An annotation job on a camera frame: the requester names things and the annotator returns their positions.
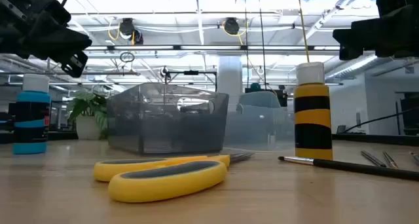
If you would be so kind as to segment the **black round ceiling device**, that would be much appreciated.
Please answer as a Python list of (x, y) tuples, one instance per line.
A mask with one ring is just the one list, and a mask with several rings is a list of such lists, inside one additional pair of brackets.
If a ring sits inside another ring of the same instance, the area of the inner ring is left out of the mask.
[(237, 35), (240, 30), (240, 27), (235, 18), (228, 17), (223, 22), (223, 29), (229, 35)]
[(118, 28), (119, 35), (128, 41), (132, 45), (142, 45), (143, 35), (138, 29), (135, 28), (132, 18), (123, 18)]

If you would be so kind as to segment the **black paintbrush silver ferrule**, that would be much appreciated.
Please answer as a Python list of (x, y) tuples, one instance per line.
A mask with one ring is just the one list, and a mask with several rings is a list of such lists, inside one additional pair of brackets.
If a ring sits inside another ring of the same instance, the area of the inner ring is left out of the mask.
[(346, 172), (355, 172), (360, 174), (369, 174), (374, 176), (392, 177), (398, 179), (406, 179), (411, 181), (419, 181), (419, 172), (408, 170), (398, 170), (384, 168), (378, 166), (369, 166), (364, 164), (355, 164), (350, 162), (340, 162), (334, 160), (308, 159), (302, 157), (278, 157), (278, 160), (284, 162), (292, 162), (295, 164), (304, 164), (320, 168), (328, 168), (334, 170), (342, 170)]

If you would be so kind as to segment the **black background rig frame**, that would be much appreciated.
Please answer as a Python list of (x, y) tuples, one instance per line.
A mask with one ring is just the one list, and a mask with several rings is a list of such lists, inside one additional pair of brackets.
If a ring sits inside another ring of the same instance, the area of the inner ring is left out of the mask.
[(160, 76), (164, 79), (164, 84), (171, 83), (178, 75), (196, 76), (204, 75), (214, 86), (215, 91), (218, 90), (218, 77), (216, 71), (199, 71), (199, 70), (185, 70), (185, 71), (169, 71), (167, 67), (160, 70)]

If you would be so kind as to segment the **clear plastic bin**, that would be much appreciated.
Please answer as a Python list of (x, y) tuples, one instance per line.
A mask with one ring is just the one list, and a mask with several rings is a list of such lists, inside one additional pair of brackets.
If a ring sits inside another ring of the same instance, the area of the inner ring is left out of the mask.
[(238, 104), (227, 114), (225, 147), (267, 152), (290, 148), (293, 143), (293, 116), (282, 107)]

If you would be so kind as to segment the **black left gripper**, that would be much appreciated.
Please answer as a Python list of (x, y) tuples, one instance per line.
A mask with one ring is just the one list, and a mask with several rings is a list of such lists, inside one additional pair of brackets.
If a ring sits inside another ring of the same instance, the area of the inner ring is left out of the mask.
[(23, 59), (36, 56), (61, 65), (71, 77), (80, 77), (92, 44), (85, 34), (67, 27), (71, 20), (67, 0), (0, 0), (0, 54)]

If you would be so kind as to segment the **yellow paint bottle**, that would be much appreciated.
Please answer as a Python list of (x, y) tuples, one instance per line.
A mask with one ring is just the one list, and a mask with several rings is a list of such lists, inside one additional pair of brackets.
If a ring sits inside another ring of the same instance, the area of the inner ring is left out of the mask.
[(324, 64), (300, 64), (296, 76), (297, 86), (293, 91), (295, 155), (332, 160), (331, 106)]

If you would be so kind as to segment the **black aluminium table frame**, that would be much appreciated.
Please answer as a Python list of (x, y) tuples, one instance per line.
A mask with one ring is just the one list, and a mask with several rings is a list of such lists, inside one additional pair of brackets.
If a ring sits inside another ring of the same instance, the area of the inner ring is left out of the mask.
[[(49, 132), (49, 140), (77, 140), (76, 132)], [(333, 140), (357, 141), (364, 143), (381, 143), (390, 145), (406, 145), (419, 147), (419, 136), (381, 136), (366, 134), (333, 134)], [(12, 143), (14, 134), (12, 132), (0, 131), (0, 144)]]

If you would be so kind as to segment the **green potted plant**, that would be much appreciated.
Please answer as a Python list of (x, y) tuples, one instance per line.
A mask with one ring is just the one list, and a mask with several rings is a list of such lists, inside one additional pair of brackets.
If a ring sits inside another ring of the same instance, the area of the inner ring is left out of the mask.
[(99, 94), (77, 91), (69, 102), (69, 122), (75, 122), (80, 140), (104, 140), (108, 136), (107, 99)]

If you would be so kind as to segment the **blue paint bottle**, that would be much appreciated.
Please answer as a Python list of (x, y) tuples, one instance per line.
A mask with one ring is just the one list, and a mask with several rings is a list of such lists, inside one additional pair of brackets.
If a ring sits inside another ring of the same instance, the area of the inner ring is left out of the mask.
[(37, 74), (24, 75), (22, 91), (15, 103), (12, 147), (15, 155), (46, 152), (51, 104), (48, 91), (48, 77)]

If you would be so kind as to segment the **yellow handled scissors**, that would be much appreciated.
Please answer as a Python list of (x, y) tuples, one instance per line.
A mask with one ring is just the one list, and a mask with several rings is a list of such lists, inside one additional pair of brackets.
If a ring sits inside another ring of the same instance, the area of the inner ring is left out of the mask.
[(155, 202), (191, 195), (222, 183), (235, 162), (252, 153), (105, 160), (95, 163), (94, 179), (108, 183), (112, 200)]

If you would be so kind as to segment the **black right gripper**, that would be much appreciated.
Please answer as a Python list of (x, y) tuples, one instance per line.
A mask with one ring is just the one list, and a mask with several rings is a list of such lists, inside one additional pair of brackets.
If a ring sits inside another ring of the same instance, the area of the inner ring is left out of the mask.
[[(376, 0), (379, 11), (379, 50), (397, 58), (419, 58), (419, 0)], [(355, 21), (348, 29), (335, 29), (339, 59), (353, 60), (374, 50), (376, 18)]]

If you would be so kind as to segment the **smoke grey plastic bin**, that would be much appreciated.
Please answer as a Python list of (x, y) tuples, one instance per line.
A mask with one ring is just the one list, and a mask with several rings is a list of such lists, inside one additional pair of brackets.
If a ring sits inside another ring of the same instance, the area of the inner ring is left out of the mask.
[(140, 155), (221, 151), (228, 94), (143, 83), (107, 99), (108, 142)]

